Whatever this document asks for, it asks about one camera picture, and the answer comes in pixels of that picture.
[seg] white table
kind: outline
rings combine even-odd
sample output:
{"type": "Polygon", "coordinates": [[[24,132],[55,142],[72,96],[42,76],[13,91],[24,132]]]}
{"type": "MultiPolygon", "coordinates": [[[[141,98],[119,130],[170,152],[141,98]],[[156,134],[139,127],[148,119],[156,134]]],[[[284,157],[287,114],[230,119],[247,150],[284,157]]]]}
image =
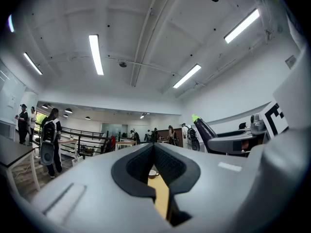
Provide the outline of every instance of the white table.
{"type": "Polygon", "coordinates": [[[136,141],[129,141],[129,142],[121,141],[121,142],[117,142],[116,143],[116,150],[119,150],[120,146],[131,147],[131,146],[134,146],[134,145],[136,145],[136,141]]]}
{"type": "Polygon", "coordinates": [[[15,127],[16,127],[16,123],[13,122],[12,120],[4,118],[4,117],[0,117],[0,123],[9,126],[8,138],[13,139],[13,141],[15,141],[15,127]]]}
{"type": "Polygon", "coordinates": [[[158,143],[166,143],[166,142],[170,142],[170,141],[168,141],[168,140],[158,140],[157,142],[158,143]]]}
{"type": "Polygon", "coordinates": [[[76,158],[78,156],[77,150],[78,150],[78,140],[76,139],[68,139],[68,138],[64,138],[62,137],[60,140],[58,140],[58,146],[60,149],[60,153],[72,158],[76,158]],[[61,150],[61,148],[64,148],[64,146],[62,146],[63,144],[68,144],[70,143],[70,148],[67,151],[61,150]]]}
{"type": "Polygon", "coordinates": [[[12,169],[27,157],[30,158],[35,187],[40,191],[37,174],[35,173],[34,148],[19,144],[0,135],[0,168],[6,174],[12,191],[16,194],[19,194],[19,192],[13,178],[12,169]]]}

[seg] white shirt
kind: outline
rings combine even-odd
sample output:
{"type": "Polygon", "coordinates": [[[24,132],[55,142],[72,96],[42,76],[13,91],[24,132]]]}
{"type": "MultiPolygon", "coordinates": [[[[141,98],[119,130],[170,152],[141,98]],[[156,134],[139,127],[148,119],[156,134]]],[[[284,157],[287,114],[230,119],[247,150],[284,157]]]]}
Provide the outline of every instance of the white shirt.
{"type": "Polygon", "coordinates": [[[183,137],[185,136],[186,138],[188,137],[188,128],[191,129],[192,126],[190,124],[186,124],[185,126],[183,126],[183,137]]]}
{"type": "Polygon", "coordinates": [[[35,122],[37,121],[37,115],[35,113],[29,113],[28,114],[29,117],[29,124],[30,124],[30,128],[34,129],[35,128],[35,122]]]}

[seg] white ceiling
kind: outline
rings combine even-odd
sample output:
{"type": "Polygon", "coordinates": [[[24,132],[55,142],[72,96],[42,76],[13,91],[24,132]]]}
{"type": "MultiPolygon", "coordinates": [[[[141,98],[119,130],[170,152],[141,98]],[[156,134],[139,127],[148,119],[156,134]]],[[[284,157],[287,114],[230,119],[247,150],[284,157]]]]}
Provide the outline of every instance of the white ceiling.
{"type": "MultiPolygon", "coordinates": [[[[13,13],[16,32],[8,34],[9,46],[42,83],[66,77],[65,90],[74,76],[97,76],[88,36],[98,34],[103,82],[179,97],[207,84],[264,41],[260,19],[230,44],[224,40],[254,8],[254,0],[25,0],[13,13]],[[24,52],[42,76],[22,57],[24,52]],[[126,68],[120,60],[128,61],[126,68]],[[196,63],[202,69],[193,80],[173,89],[196,63]]],[[[265,12],[260,12],[263,19],[265,12]]]]}
{"type": "MultiPolygon", "coordinates": [[[[70,108],[72,110],[72,114],[68,114],[70,117],[75,118],[75,114],[81,113],[81,112],[104,112],[104,113],[109,113],[112,115],[128,115],[128,116],[135,116],[137,119],[140,118],[140,116],[143,113],[148,113],[148,112],[138,112],[138,111],[126,111],[126,110],[112,110],[112,109],[103,109],[103,108],[96,108],[96,107],[86,107],[86,106],[81,106],[81,105],[73,105],[73,104],[63,104],[63,103],[47,103],[43,101],[39,101],[37,104],[37,108],[40,109],[40,111],[43,111],[47,114],[49,114],[52,110],[52,108],[57,108],[59,110],[60,116],[63,116],[64,114],[68,114],[65,112],[67,108],[70,108]],[[48,105],[48,109],[44,109],[42,107],[43,104],[48,105]]],[[[145,117],[155,117],[155,116],[162,116],[165,114],[161,113],[150,113],[146,115],[145,117]]]]}

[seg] table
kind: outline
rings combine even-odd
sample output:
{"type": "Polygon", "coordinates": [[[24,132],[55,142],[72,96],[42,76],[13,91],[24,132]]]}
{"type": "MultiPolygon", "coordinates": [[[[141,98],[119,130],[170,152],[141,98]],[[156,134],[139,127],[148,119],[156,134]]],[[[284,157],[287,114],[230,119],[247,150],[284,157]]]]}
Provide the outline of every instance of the table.
{"type": "Polygon", "coordinates": [[[13,122],[12,120],[4,118],[4,117],[0,117],[0,123],[9,126],[8,138],[13,139],[13,141],[15,141],[15,127],[16,127],[16,123],[13,122]]]}
{"type": "Polygon", "coordinates": [[[60,153],[61,154],[69,156],[69,157],[73,157],[73,158],[76,158],[78,156],[78,153],[77,153],[77,150],[78,150],[78,140],[61,137],[61,140],[58,140],[58,145],[59,145],[59,149],[60,149],[60,153]],[[62,150],[61,149],[63,147],[62,145],[66,144],[66,143],[74,143],[74,149],[72,149],[70,147],[69,150],[62,150]]]}
{"type": "Polygon", "coordinates": [[[34,148],[19,144],[0,135],[0,167],[6,173],[8,182],[16,194],[19,194],[19,192],[13,178],[12,169],[27,157],[30,158],[35,187],[40,191],[39,182],[35,173],[34,148]]]}
{"type": "Polygon", "coordinates": [[[166,142],[170,142],[170,141],[168,141],[168,140],[158,140],[157,142],[158,143],[166,143],[166,142]]]}
{"type": "Polygon", "coordinates": [[[166,219],[166,212],[169,204],[169,188],[165,184],[161,175],[153,179],[148,178],[148,185],[155,189],[155,208],[159,211],[160,215],[166,219]]]}
{"type": "Polygon", "coordinates": [[[117,142],[116,143],[116,150],[119,150],[120,146],[126,146],[126,147],[131,147],[136,145],[136,141],[129,141],[129,142],[125,142],[125,141],[121,141],[121,142],[117,142]]]}

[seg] wooden table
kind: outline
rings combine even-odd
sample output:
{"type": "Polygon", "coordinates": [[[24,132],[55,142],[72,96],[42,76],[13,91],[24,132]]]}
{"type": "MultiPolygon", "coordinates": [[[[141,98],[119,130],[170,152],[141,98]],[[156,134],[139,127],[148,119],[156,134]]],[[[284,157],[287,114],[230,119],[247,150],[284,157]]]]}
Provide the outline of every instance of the wooden table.
{"type": "Polygon", "coordinates": [[[134,145],[136,145],[136,141],[129,141],[129,142],[121,141],[121,142],[117,142],[116,143],[116,150],[119,150],[120,146],[131,147],[131,146],[134,146],[134,145]]]}
{"type": "Polygon", "coordinates": [[[148,185],[155,189],[156,193],[155,208],[165,219],[169,203],[169,188],[166,186],[161,175],[155,177],[154,179],[148,179],[148,185]]]}
{"type": "Polygon", "coordinates": [[[35,187],[40,191],[37,174],[35,173],[34,148],[19,144],[0,135],[0,167],[6,173],[8,182],[16,194],[19,194],[19,192],[13,178],[12,169],[27,157],[30,158],[35,187]]]}
{"type": "Polygon", "coordinates": [[[61,139],[58,140],[58,145],[59,145],[59,149],[60,149],[60,153],[61,154],[69,156],[69,157],[72,157],[72,158],[76,158],[78,156],[78,153],[77,153],[77,150],[78,150],[78,140],[61,137],[61,139]],[[62,145],[63,144],[67,144],[67,143],[73,143],[74,144],[74,149],[72,149],[70,147],[71,150],[61,150],[61,148],[63,147],[62,145]]]}

